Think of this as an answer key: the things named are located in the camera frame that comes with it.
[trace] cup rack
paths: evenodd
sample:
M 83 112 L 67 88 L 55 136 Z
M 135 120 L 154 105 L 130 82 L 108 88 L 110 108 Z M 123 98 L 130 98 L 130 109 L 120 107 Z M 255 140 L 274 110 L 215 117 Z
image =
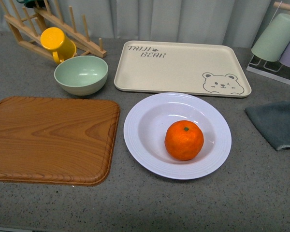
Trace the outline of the cup rack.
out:
M 41 47 L 41 41 L 40 41 L 41 35 L 37 32 L 32 22 L 33 20 L 36 22 L 37 26 L 39 27 L 39 30 L 42 33 L 44 30 L 47 29 L 45 20 L 48 20 L 49 22 L 53 23 L 58 28 L 63 30 L 65 33 L 67 33 L 68 36 L 70 36 L 73 42 L 75 43 L 76 47 L 84 51 L 82 54 L 80 54 L 81 56 L 91 53 L 95 56 L 103 58 L 107 55 L 107 52 L 103 48 L 102 38 L 99 38 L 99 45 L 95 44 L 94 42 L 90 40 L 85 15 L 82 15 L 82 18 L 83 18 L 83 24 L 84 24 L 86 36 L 82 35 L 81 33 L 77 31 L 76 26 L 75 26 L 74 16 L 73 16 L 73 9 L 71 6 L 69 6 L 69 10 L 70 10 L 70 16 L 72 20 L 72 27 L 63 21 L 63 17 L 59 8 L 58 0 L 55 0 L 55 6 L 57 9 L 59 18 L 57 18 L 56 16 L 52 14 L 47 0 L 44 0 L 46 9 L 40 7 L 37 0 L 35 1 L 35 6 L 33 7 L 35 14 L 33 15 L 29 15 L 26 7 L 22 7 L 24 14 L 26 16 L 25 18 L 21 18 L 17 8 L 15 7 L 13 3 L 13 0 L 9 0 L 9 3 L 16 17 L 14 17 L 13 15 L 9 13 L 3 0 L 0 0 L 0 3 L 3 10 L 6 13 L 6 15 L 4 16 L 5 21 L 7 22 L 10 30 L 12 31 L 17 43 L 20 46 L 32 52 L 35 52 L 47 59 L 53 60 L 52 55 L 48 51 L 46 51 L 44 48 Z M 27 35 L 31 40 L 26 41 L 23 38 L 22 33 Z
M 273 6 L 277 9 L 290 11 L 290 4 L 282 1 L 274 2 Z M 246 70 L 290 85 L 290 68 L 282 65 L 279 61 L 268 62 L 253 55 Z

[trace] orange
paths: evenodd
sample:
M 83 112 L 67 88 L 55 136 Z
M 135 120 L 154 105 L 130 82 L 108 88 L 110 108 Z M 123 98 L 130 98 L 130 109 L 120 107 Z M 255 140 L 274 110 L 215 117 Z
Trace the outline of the orange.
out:
M 168 128 L 164 144 L 168 153 L 175 159 L 190 160 L 196 157 L 202 149 L 203 132 L 194 122 L 177 121 Z

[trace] bowl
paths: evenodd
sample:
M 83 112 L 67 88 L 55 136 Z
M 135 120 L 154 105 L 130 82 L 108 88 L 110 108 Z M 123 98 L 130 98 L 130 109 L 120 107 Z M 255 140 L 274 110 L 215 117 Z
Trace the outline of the bowl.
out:
M 93 94 L 100 90 L 107 79 L 107 63 L 94 56 L 70 58 L 59 64 L 55 80 L 68 93 L 77 96 Z

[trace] bear ear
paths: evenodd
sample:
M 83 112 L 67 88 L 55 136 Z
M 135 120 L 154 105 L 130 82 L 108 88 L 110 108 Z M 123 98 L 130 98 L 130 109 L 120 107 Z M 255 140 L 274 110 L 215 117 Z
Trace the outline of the bear ear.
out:
M 227 74 L 226 77 L 233 79 L 234 81 L 237 80 L 237 76 L 233 75 L 233 74 Z
M 203 77 L 205 79 L 208 78 L 208 77 L 210 77 L 210 76 L 213 76 L 210 72 L 209 73 L 208 72 L 203 73 Z

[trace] bowl rim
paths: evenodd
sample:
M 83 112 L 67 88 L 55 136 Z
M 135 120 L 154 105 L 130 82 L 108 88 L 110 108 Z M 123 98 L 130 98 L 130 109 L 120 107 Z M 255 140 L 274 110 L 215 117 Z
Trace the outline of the bowl rim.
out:
M 56 72 L 58 71 L 58 68 L 60 67 L 60 65 L 62 65 L 64 62 L 67 62 L 67 61 L 69 61 L 69 60 L 70 60 L 70 62 L 71 62 L 72 59 L 77 59 L 77 58 L 97 59 L 97 60 L 101 60 L 101 61 L 103 61 L 103 63 L 104 63 L 105 66 L 106 66 L 106 72 L 105 72 L 105 75 L 104 75 L 100 80 L 98 80 L 98 81 L 96 81 L 96 82 L 92 82 L 92 83 L 87 84 L 87 85 L 71 86 L 71 85 L 67 85 L 67 84 L 64 84 L 64 83 L 62 83 L 61 81 L 59 81 L 59 80 L 57 79 L 57 77 L 56 77 Z M 90 86 L 90 85 L 92 85 L 92 84 L 95 84 L 95 83 L 100 82 L 100 81 L 103 80 L 103 79 L 107 76 L 107 74 L 108 74 L 108 64 L 105 62 L 104 59 L 102 59 L 102 58 L 100 58 L 100 57 L 90 56 L 90 55 L 86 55 L 86 56 L 77 56 L 77 57 L 69 58 L 69 59 L 65 60 L 64 62 L 60 63 L 60 64 L 55 68 L 55 71 L 54 71 L 54 78 L 55 78 L 55 80 L 56 80 L 59 84 L 61 84 L 61 85 L 63 85 L 63 86 L 66 86 L 66 87 L 77 88 L 77 87 L 86 87 L 86 86 Z

